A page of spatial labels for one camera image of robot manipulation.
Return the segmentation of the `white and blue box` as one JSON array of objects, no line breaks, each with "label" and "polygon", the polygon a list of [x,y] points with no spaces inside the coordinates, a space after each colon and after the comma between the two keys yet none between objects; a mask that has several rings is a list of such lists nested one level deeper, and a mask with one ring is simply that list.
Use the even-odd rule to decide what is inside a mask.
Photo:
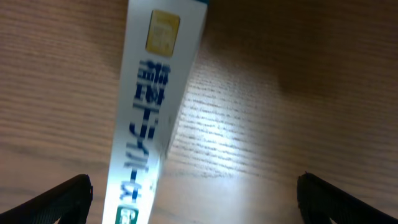
[{"label": "white and blue box", "polygon": [[197,0],[128,3],[105,224],[149,221],[207,10]]}]

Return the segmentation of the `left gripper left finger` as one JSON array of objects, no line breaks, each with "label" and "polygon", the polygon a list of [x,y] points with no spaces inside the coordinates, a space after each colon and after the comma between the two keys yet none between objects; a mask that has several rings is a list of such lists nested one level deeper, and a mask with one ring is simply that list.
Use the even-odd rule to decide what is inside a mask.
[{"label": "left gripper left finger", "polygon": [[79,174],[1,214],[1,224],[85,224],[93,200],[88,175]]}]

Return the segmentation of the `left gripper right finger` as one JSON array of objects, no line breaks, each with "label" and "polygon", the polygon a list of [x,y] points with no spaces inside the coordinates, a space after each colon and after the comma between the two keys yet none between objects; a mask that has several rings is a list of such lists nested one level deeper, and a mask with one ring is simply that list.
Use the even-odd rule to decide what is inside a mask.
[{"label": "left gripper right finger", "polygon": [[297,201],[305,224],[397,224],[397,219],[311,173],[297,180]]}]

